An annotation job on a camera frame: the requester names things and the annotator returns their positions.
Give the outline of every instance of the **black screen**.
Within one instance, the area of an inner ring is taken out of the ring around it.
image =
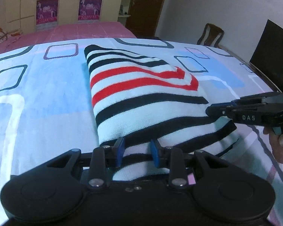
[[[283,29],[268,20],[250,61],[283,92]]]

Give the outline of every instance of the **bed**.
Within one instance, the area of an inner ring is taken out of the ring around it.
[[[192,74],[209,104],[271,91],[248,67],[218,48],[136,38],[63,39],[69,37],[51,32],[47,43],[0,54],[0,190],[13,176],[70,149],[92,152],[99,145],[86,63],[90,45],[157,57]],[[283,226],[283,166],[274,160],[262,127],[236,126],[204,150],[226,150],[223,159],[270,182],[277,198],[269,220]],[[141,176],[163,172],[147,165],[145,161],[147,170]],[[133,172],[134,166],[128,167],[113,178],[131,180]],[[0,224],[6,219],[0,204]]]
[[[85,38],[136,38],[119,22],[59,25],[54,29],[8,38],[0,44],[0,53],[47,42]]]

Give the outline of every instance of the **black stripe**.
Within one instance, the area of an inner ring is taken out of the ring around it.
[[[91,72],[93,70],[95,70],[98,67],[101,67],[103,65],[107,65],[107,64],[111,64],[111,63],[116,63],[116,62],[132,62],[132,63],[136,63],[138,65],[141,66],[146,66],[146,67],[155,67],[155,66],[159,66],[159,65],[166,65],[168,64],[166,61],[164,60],[158,60],[158,61],[150,61],[150,62],[145,62],[145,63],[140,63],[138,61],[134,61],[131,59],[104,59],[104,60],[100,60],[94,64],[92,64],[89,68],[89,74],[91,74]]]
[[[105,47],[100,47],[98,45],[89,45],[84,49],[84,53],[85,53],[85,58],[87,59],[87,55],[88,53],[90,53],[91,51],[96,51],[96,50],[119,50],[119,51],[124,51],[124,52],[129,52],[129,53],[134,53],[131,51],[127,51],[124,49],[118,49],[118,48],[105,48]]]
[[[217,119],[210,117],[177,117],[170,120],[160,122],[158,124],[137,130],[133,133],[130,133],[126,136],[126,145],[125,147],[131,147],[142,143],[150,142],[151,139],[158,139],[167,134],[173,133],[175,131],[194,126],[201,126],[206,124],[211,124]],[[102,143],[101,145],[110,145],[113,146],[115,140],[110,140]]]
[[[215,156],[216,157],[221,157],[223,156],[225,153],[229,152],[232,148],[233,148],[233,145],[235,143],[233,143],[232,145],[230,145],[228,148],[226,148],[224,151],[220,152],[219,154],[216,154]],[[122,159],[122,165],[120,168],[116,169],[114,174],[116,172],[118,172],[119,170],[125,168],[125,167],[128,167],[128,166],[131,166],[133,164],[136,164],[136,163],[140,163],[140,162],[145,162],[145,161],[153,161],[153,157],[151,154],[132,154],[132,155],[128,155],[128,156],[125,156],[123,159]],[[187,169],[187,174],[191,174],[192,173],[192,168],[188,168]]]
[[[103,121],[120,114],[122,112],[135,109],[144,105],[149,105],[158,102],[181,102],[188,104],[206,105],[208,101],[204,97],[198,96],[185,96],[170,93],[152,93],[147,95],[138,96],[135,98],[129,98],[115,103],[102,111],[100,111],[95,117],[97,126]]]
[[[107,52],[107,53],[96,53],[96,54],[93,54],[93,55],[90,55],[87,59],[87,64],[90,63],[91,60],[95,59],[96,57],[99,57],[99,56],[104,56],[104,55],[121,55],[121,56],[126,56],[127,58],[131,58],[131,59],[145,59],[145,58],[150,58],[150,57],[147,57],[147,56],[137,56],[137,57],[134,57],[134,56],[130,56],[130,55],[126,55],[124,53],[118,53],[118,52]]]
[[[29,46],[28,48],[24,49],[22,52],[20,53],[16,53],[16,54],[13,54],[13,55],[9,55],[9,56],[6,56],[6,57],[3,57],[3,58],[0,58],[0,61],[2,60],[5,60],[5,59],[11,59],[11,58],[14,58],[14,57],[17,57],[17,56],[21,56],[23,54],[26,54],[28,53],[30,50],[32,50],[33,46]]]
[[[234,122],[229,121],[224,127],[214,133],[195,137],[191,140],[177,144],[175,145],[175,147],[182,149],[184,153],[191,153],[194,152],[196,149],[203,149],[204,147],[207,147],[215,142],[222,140],[236,129],[237,127]]]

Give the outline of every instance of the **pink poster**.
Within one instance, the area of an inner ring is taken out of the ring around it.
[[[100,19],[102,0],[80,0],[78,20]]]
[[[59,0],[37,0],[37,25],[58,20]]]

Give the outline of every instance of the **metal screw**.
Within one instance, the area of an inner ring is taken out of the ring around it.
[[[100,178],[93,178],[89,181],[89,184],[92,187],[101,187],[104,184],[104,181]]]
[[[125,191],[127,191],[127,192],[133,192],[134,189],[132,189],[132,188],[125,188]]]
[[[175,178],[175,179],[172,180],[172,184],[175,185],[175,186],[182,187],[182,186],[185,186],[187,184],[187,181],[183,178]]]

